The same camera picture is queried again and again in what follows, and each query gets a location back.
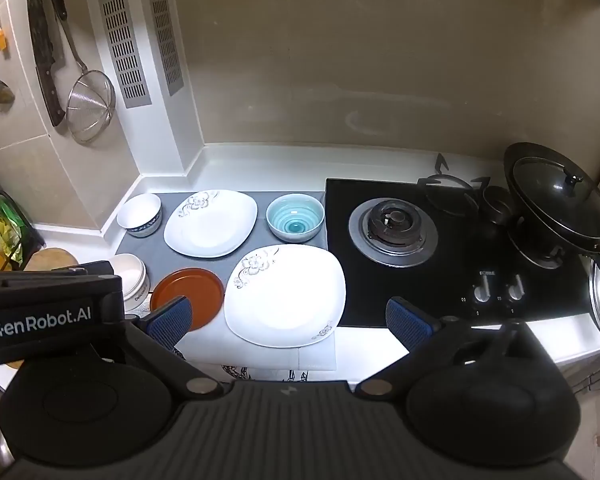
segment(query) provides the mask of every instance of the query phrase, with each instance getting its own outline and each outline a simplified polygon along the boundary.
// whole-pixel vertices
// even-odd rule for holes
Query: lid handle
[[[571,173],[567,168],[564,168],[564,174],[566,175],[564,184],[568,189],[573,189],[577,183],[584,180],[583,176]]]

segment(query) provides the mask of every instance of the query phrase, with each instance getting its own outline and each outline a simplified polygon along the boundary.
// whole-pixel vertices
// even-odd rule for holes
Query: ventilation grille
[[[109,52],[127,108],[150,105],[128,0],[98,0]]]
[[[169,95],[173,95],[184,86],[184,82],[182,81],[182,70],[178,60],[178,50],[173,37],[169,1],[150,1],[154,15],[155,35],[158,38],[158,47],[160,48],[160,59],[164,68],[164,77],[167,79]]]

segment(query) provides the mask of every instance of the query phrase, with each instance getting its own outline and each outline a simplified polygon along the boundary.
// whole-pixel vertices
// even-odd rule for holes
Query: kitchen knife
[[[53,126],[58,126],[64,118],[64,110],[58,100],[58,91],[51,75],[51,66],[55,63],[54,46],[49,38],[46,23],[45,9],[42,0],[27,0],[27,13],[29,15],[29,31],[33,56],[36,60],[36,73],[45,99],[46,111]]]

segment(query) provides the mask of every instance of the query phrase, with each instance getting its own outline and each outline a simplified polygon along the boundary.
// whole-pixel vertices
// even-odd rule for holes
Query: black stovetop
[[[451,187],[443,192],[450,200],[462,193]],[[429,260],[415,267],[388,267],[355,247],[348,229],[352,211],[367,200],[383,197],[413,203],[434,221],[439,239]],[[565,257],[558,269],[542,269],[518,252],[506,228],[442,212],[415,184],[330,178],[325,212],[328,249],[339,260],[347,284],[340,326],[386,327],[384,309],[392,296],[401,296],[435,317],[457,316],[479,324],[513,317],[551,319],[589,309],[587,273],[577,254]],[[485,304],[474,300],[481,272],[488,273],[490,280],[491,299]],[[513,302],[506,290],[516,274],[525,293]]]

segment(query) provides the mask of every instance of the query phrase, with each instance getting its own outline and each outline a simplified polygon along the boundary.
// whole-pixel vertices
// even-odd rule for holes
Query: orange plate
[[[191,303],[192,330],[205,326],[220,312],[224,299],[224,286],[220,278],[205,269],[180,269],[164,278],[154,289],[149,307],[163,306],[176,296],[186,296]]]

